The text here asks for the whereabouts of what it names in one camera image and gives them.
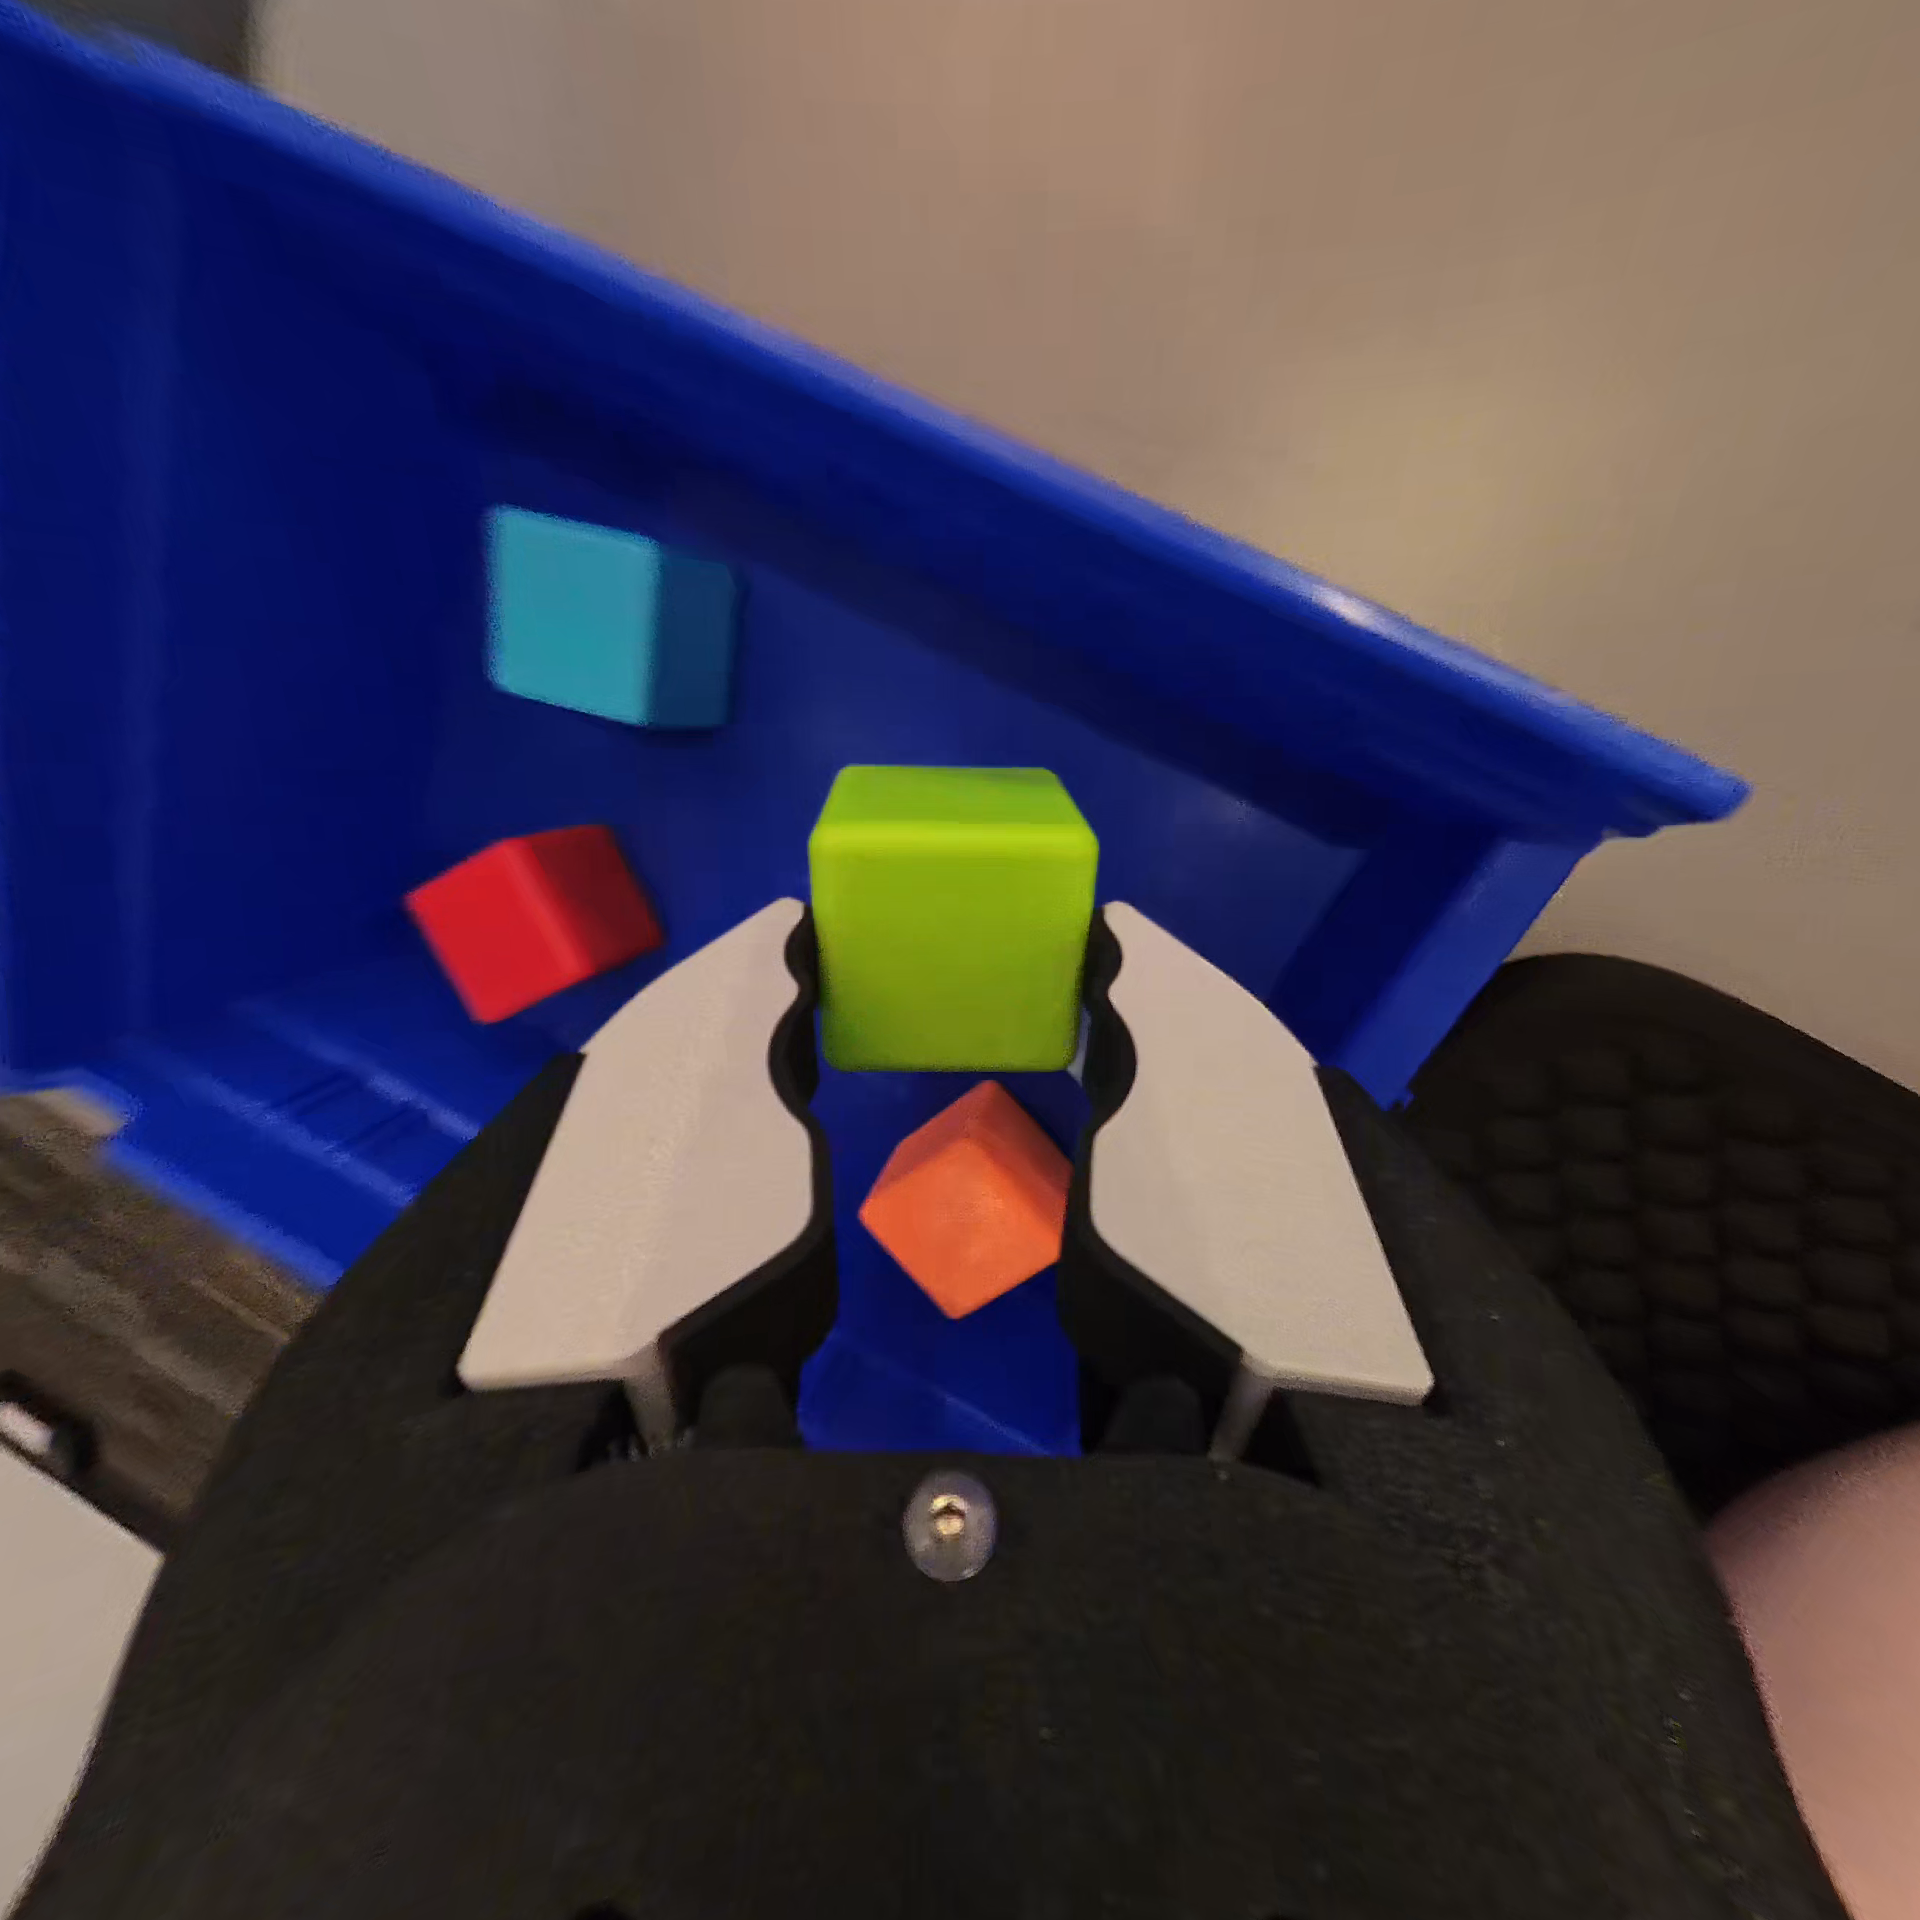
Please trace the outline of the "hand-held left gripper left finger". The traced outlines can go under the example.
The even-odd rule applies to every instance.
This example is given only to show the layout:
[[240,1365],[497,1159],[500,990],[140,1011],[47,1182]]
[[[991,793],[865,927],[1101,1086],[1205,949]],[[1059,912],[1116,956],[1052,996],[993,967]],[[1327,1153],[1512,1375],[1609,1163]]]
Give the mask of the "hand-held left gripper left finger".
[[777,899],[582,1046],[456,1379],[614,1385],[641,1441],[797,1441],[839,1310],[819,947]]

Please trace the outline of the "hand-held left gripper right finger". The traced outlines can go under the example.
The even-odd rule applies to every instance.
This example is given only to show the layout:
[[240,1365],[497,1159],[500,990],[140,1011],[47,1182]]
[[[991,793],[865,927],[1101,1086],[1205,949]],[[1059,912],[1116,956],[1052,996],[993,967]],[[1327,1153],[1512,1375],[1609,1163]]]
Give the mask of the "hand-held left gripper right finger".
[[1126,902],[1095,912],[1065,1215],[1065,1334],[1092,1446],[1175,1383],[1205,1449],[1277,1395],[1417,1407],[1433,1369],[1307,1046]]

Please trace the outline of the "orange magnetic cube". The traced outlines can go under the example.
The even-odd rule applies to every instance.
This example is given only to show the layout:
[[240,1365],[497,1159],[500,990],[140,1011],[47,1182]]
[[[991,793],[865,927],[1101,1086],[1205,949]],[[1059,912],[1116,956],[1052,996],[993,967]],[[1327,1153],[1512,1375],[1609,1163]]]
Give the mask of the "orange magnetic cube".
[[900,1140],[856,1217],[959,1320],[1055,1267],[1069,1187],[1067,1153],[988,1079]]

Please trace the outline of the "red magnetic cube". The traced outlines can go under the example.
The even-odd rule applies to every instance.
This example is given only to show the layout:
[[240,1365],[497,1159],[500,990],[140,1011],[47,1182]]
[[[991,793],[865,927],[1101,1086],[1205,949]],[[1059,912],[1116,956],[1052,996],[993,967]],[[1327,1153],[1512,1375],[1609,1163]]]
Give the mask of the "red magnetic cube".
[[493,841],[403,896],[468,1020],[500,1024],[664,947],[607,824]]

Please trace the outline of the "green magnetic cube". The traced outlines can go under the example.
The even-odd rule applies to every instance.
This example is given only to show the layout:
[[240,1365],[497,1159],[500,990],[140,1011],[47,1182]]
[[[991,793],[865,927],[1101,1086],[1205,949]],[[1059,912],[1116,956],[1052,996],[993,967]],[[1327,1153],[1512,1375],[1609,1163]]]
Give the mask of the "green magnetic cube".
[[1053,773],[849,763],[806,875],[830,1068],[1069,1065],[1097,836]]

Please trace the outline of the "teal magnetic cube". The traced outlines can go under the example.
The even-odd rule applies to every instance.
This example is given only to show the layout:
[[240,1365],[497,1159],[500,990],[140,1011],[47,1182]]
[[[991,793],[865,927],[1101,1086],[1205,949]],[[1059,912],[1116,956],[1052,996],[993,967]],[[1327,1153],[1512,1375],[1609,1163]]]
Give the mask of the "teal magnetic cube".
[[485,564],[495,689],[630,729],[729,721],[747,596],[734,566],[523,508],[487,511]]

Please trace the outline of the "blue plastic bin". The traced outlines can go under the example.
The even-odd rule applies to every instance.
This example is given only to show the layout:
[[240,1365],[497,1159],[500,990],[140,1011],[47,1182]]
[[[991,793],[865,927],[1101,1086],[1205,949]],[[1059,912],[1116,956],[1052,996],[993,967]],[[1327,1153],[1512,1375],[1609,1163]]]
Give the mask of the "blue plastic bin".
[[[488,508],[745,571],[735,717],[487,685]],[[667,956],[843,761],[1037,763],[1381,1102],[1609,836],[1740,784],[164,53],[4,4],[4,1073],[332,1280],[663,967],[485,1038],[399,893],[611,824]]]

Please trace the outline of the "black textured mat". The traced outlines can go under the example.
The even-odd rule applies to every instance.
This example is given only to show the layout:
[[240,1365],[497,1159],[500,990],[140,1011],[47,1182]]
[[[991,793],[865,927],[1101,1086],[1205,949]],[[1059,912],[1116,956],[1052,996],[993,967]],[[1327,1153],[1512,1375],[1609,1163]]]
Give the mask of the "black textured mat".
[[1403,1109],[1707,1519],[1917,1409],[1916,1092],[1686,975],[1502,967]]

